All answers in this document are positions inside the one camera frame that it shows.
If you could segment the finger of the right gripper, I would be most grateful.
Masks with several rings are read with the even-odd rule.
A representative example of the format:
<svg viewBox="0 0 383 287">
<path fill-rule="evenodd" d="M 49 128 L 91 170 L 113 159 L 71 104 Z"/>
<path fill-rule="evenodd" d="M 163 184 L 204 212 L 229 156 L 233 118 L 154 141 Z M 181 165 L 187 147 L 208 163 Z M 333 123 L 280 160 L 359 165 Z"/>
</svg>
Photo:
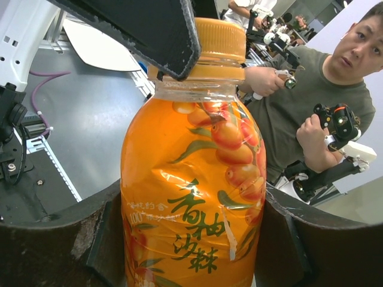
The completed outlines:
<svg viewBox="0 0 383 287">
<path fill-rule="evenodd" d="M 177 81 L 184 81 L 190 75 L 200 57 L 191 1 L 57 0 L 52 3 Z"/>
</svg>

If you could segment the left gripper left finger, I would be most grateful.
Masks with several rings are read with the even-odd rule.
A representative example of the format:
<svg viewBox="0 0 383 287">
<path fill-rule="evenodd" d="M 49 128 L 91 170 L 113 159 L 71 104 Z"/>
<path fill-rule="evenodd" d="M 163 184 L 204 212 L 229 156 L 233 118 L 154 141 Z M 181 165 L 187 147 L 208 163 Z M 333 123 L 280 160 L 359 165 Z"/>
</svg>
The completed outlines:
<svg viewBox="0 0 383 287">
<path fill-rule="evenodd" d="M 35 222 L 1 224 L 1 286 L 125 286 L 120 183 Z"/>
</svg>

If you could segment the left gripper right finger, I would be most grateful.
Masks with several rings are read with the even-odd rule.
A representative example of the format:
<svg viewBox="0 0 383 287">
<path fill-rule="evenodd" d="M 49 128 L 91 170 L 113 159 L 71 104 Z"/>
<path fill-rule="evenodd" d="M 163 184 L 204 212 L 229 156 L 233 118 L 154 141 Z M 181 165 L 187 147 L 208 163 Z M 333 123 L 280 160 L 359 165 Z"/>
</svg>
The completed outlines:
<svg viewBox="0 0 383 287">
<path fill-rule="evenodd" d="M 257 286 L 382 286 L 382 224 L 267 187 L 254 275 Z"/>
</svg>

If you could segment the orange bottle cap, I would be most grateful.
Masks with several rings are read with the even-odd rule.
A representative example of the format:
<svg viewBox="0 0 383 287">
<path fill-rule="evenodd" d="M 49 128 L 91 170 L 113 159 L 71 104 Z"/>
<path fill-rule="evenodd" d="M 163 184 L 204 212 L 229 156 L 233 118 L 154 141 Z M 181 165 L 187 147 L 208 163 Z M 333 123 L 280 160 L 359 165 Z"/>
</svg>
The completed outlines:
<svg viewBox="0 0 383 287">
<path fill-rule="evenodd" d="M 195 18 L 201 57 L 245 62 L 246 34 L 240 26 L 219 19 Z"/>
</svg>

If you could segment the orange juice bottle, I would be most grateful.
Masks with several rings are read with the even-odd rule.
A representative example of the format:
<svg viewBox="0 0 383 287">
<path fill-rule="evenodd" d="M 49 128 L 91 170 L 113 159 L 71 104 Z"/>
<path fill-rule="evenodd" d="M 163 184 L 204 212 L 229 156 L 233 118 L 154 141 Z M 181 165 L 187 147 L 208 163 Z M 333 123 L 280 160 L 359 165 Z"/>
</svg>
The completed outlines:
<svg viewBox="0 0 383 287">
<path fill-rule="evenodd" d="M 236 95 L 240 64 L 205 57 L 154 95 L 121 152 L 128 286 L 251 286 L 266 193 L 260 131 Z"/>
</svg>

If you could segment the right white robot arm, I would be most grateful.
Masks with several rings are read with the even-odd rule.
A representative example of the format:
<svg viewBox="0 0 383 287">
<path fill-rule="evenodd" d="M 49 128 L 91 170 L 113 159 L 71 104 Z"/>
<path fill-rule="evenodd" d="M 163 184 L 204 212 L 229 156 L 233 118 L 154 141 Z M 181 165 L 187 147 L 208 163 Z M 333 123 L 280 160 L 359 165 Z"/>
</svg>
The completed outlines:
<svg viewBox="0 0 383 287">
<path fill-rule="evenodd" d="M 25 90 L 38 47 L 59 10 L 176 81 L 190 76 L 202 54 L 191 1 L 1 1 L 1 86 Z"/>
</svg>

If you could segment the operator right hand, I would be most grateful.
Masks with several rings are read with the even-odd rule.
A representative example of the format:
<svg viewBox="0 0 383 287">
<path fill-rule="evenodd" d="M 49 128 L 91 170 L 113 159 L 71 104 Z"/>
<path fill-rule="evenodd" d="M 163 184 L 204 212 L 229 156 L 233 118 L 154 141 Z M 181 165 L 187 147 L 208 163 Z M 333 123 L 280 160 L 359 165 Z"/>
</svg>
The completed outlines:
<svg viewBox="0 0 383 287">
<path fill-rule="evenodd" d="M 277 70 L 271 67 L 252 66 L 244 69 L 245 80 L 239 86 L 244 93 L 257 93 L 268 97 L 279 89 L 285 87 L 284 80 L 277 76 Z"/>
</svg>

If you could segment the operator left hand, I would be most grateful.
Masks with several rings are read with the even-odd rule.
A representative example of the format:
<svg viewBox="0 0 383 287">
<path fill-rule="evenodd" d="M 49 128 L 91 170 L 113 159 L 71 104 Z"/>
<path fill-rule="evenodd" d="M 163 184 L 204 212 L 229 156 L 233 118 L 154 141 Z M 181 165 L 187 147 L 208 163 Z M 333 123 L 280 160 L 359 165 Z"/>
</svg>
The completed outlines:
<svg viewBox="0 0 383 287">
<path fill-rule="evenodd" d="M 328 134 L 327 129 L 321 128 L 317 114 L 308 117 L 296 132 L 297 141 L 303 149 L 304 162 L 316 173 L 335 167 L 343 158 L 339 151 L 328 150 L 324 142 Z"/>
</svg>

